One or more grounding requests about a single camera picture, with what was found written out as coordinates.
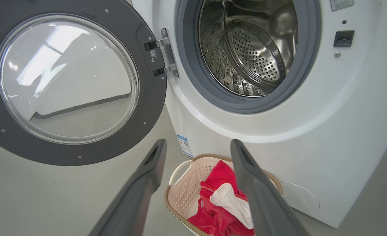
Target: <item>white cloth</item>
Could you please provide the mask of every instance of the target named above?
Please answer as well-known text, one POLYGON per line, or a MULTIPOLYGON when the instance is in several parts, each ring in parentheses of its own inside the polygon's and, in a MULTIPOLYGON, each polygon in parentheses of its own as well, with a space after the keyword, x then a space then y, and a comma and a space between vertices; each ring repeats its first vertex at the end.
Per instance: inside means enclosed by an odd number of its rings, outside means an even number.
POLYGON ((254 228, 249 203, 234 195, 231 184, 222 184, 212 194, 210 202, 218 207, 226 209, 226 211, 234 215, 246 228, 254 228))

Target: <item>stainless steel drum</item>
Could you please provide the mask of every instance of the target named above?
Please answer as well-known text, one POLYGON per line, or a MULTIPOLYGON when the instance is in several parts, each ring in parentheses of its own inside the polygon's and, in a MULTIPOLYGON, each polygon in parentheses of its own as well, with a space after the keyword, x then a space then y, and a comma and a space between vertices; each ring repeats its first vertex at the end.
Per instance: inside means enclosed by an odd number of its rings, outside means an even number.
POLYGON ((255 12, 231 1, 208 0, 199 37, 204 61, 223 87, 241 96, 261 97, 279 86, 292 65, 297 16, 291 1, 255 12))

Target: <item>qr code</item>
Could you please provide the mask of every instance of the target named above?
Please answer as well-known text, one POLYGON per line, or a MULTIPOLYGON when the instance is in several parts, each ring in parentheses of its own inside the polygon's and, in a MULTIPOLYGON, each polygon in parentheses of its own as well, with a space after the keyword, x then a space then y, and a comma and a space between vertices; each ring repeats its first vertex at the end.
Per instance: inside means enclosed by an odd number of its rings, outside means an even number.
POLYGON ((152 59, 156 58, 157 57, 156 50, 151 50, 150 55, 152 59))

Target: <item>brown basket rim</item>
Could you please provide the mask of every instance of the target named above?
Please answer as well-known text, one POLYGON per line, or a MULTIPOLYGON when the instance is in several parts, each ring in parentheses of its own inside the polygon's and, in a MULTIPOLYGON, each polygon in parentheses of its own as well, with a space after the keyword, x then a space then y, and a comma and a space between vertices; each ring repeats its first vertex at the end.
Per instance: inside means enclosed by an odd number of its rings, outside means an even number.
MULTIPOLYGON (((233 162, 231 158, 229 157, 225 157, 225 156, 221 156, 221 155, 217 155, 217 154, 211 154, 211 153, 206 153, 206 154, 201 154, 201 155, 198 155, 196 157, 194 157, 192 159, 192 161, 196 161, 198 159, 201 159, 203 157, 213 157, 213 158, 217 158, 217 159, 220 159, 220 160, 225 160, 225 161, 228 161, 228 162, 233 162)), ((281 186, 281 183, 278 181, 278 179, 271 173, 269 173, 268 171, 266 170, 262 170, 267 176, 269 179, 271 179, 274 184, 276 185, 276 188, 277 190, 279 191, 279 193, 281 195, 284 194, 284 191, 282 190, 282 186, 281 186)), ((169 203, 169 191, 171 189, 171 186, 168 185, 166 187, 166 191, 165 191, 165 196, 164 196, 164 200, 165 200, 165 205, 166 207, 168 208, 168 210, 179 220, 181 221, 186 227, 188 227, 189 229, 191 229, 193 232, 199 234, 200 236, 210 236, 208 233, 205 233, 204 231, 200 230, 198 227, 194 226, 193 224, 191 224, 187 219, 185 219, 181 214, 177 213, 177 211, 170 205, 169 203)))

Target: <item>open round door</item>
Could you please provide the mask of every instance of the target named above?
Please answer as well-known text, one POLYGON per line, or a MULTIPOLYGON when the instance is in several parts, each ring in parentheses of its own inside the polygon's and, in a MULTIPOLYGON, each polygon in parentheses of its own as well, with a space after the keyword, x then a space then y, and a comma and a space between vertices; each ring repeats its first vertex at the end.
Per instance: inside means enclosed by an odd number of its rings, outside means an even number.
POLYGON ((0 1, 0 147, 59 166, 140 142, 165 100, 156 39, 121 0, 0 1))

